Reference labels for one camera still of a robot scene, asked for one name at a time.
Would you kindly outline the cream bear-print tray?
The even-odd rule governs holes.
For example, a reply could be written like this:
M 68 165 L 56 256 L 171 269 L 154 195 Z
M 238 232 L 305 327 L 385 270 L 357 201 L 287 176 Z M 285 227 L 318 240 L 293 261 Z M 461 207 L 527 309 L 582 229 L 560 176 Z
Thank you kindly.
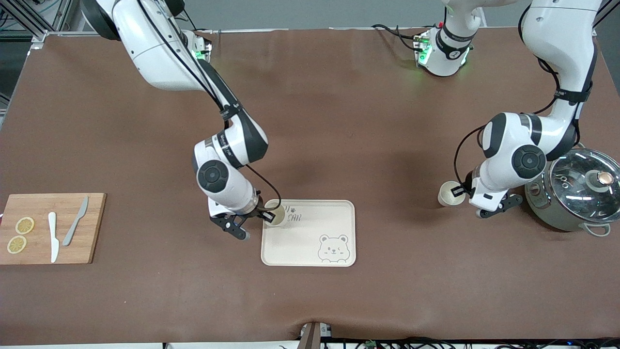
M 283 224 L 263 223 L 261 259 L 271 267 L 350 267 L 357 258 L 348 200 L 284 199 Z

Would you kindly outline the brown table cover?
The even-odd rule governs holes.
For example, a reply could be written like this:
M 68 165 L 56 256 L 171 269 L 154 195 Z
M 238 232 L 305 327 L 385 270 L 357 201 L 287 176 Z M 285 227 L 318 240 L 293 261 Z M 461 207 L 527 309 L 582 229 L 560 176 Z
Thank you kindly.
M 446 79 L 373 30 L 211 40 L 268 135 L 254 168 L 283 197 L 354 204 L 354 265 L 264 265 L 261 221 L 246 241 L 223 232 L 192 172 L 223 127 L 208 95 L 153 88 L 120 42 L 48 37 L 0 130 L 0 210 L 13 193 L 104 192 L 106 207 L 91 264 L 0 267 L 0 344 L 263 342 L 312 321 L 363 339 L 620 336 L 618 227 L 565 234 L 527 206 L 479 219 L 437 201 L 463 136 L 551 99 L 515 29 L 479 31 Z

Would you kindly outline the aluminium frame extrusion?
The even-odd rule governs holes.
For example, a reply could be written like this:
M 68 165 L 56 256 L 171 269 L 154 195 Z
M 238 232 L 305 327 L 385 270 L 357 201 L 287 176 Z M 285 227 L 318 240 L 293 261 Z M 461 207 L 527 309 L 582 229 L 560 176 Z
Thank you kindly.
M 620 6 L 620 0 L 603 0 L 600 9 L 596 13 L 595 20 L 593 22 L 592 35 L 593 37 L 597 36 L 596 27 L 605 20 L 605 18 L 609 17 L 610 14 Z
M 70 31 L 80 0 L 0 0 L 0 43 L 40 43 Z

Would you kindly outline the wooden cutting board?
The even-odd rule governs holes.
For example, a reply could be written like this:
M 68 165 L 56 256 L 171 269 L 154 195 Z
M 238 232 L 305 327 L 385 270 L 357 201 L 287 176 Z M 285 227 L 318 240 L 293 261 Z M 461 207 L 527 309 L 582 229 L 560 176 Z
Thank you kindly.
M 82 204 L 89 196 L 86 215 L 80 220 L 68 247 L 62 245 Z M 0 266 L 51 265 L 48 213 L 56 212 L 56 237 L 60 249 L 54 264 L 89 264 L 93 260 L 99 227 L 106 203 L 104 193 L 12 194 L 9 196 L 0 223 Z M 20 235 L 15 224 L 22 217 L 31 217 L 35 228 Z M 14 236 L 24 236 L 28 243 L 19 254 L 9 254 L 7 243 Z

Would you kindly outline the grey-green cooking pot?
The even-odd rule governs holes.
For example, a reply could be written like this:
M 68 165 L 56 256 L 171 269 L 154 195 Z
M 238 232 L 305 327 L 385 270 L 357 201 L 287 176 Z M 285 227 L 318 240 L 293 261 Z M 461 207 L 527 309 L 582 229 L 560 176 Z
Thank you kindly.
M 585 148 L 582 144 L 578 144 L 575 148 Z M 544 171 L 531 183 L 525 185 L 525 194 L 529 207 L 534 214 L 538 216 L 547 225 L 566 232 L 585 231 L 594 237 L 606 237 L 611 232 L 611 224 L 609 223 L 591 223 L 584 221 L 559 203 L 554 196 L 549 175 L 551 174 L 551 163 L 548 162 Z

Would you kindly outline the glass pot lid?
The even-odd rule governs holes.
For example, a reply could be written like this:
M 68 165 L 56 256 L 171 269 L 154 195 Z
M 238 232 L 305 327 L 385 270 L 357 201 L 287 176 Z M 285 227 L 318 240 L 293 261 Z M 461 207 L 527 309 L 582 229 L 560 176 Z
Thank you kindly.
M 589 148 L 573 148 L 551 163 L 549 181 L 562 207 L 591 223 L 620 219 L 620 163 Z

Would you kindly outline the grey plastic knife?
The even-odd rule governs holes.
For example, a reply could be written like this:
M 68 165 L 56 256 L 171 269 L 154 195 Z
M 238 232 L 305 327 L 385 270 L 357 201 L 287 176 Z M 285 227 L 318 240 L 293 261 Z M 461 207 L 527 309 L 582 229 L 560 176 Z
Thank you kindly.
M 86 211 L 89 205 L 89 196 L 84 197 L 82 204 L 76 214 L 75 220 L 73 221 L 73 223 L 71 224 L 71 227 L 69 228 L 66 236 L 64 237 L 64 240 L 62 241 L 62 245 L 64 247 L 68 247 L 71 244 L 71 241 L 73 240 L 73 236 L 75 235 L 75 231 L 76 228 L 80 222 L 80 220 L 86 216 Z

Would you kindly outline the white plastic knife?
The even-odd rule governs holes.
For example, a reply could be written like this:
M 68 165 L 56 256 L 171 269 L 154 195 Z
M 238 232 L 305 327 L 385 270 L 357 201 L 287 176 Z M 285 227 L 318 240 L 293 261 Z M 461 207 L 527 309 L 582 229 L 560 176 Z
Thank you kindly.
M 49 238 L 50 238 L 50 248 L 51 248 L 51 257 L 50 262 L 55 263 L 60 249 L 60 241 L 56 237 L 56 212 L 48 213 L 48 225 L 49 225 Z

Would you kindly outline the white cup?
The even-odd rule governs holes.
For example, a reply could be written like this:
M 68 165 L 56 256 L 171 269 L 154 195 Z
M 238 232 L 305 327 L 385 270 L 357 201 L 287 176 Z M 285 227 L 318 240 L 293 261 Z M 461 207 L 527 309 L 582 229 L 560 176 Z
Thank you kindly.
M 443 185 L 441 185 L 437 199 L 438 199 L 438 202 L 442 206 L 454 207 L 454 206 L 458 206 L 459 204 L 462 204 L 463 201 L 465 201 L 466 194 L 459 196 L 459 197 L 452 196 L 452 188 L 454 187 L 462 187 L 462 186 L 456 181 L 447 181 L 447 182 L 444 182 Z
M 286 209 L 283 206 L 283 204 L 278 204 L 277 202 L 269 202 L 265 205 L 266 209 L 268 210 L 268 212 L 270 212 L 270 214 L 272 214 L 273 216 L 273 220 L 268 222 L 268 221 L 264 221 L 264 223 L 268 226 L 268 227 L 277 227 L 281 224 L 283 224 L 285 218 L 286 218 Z

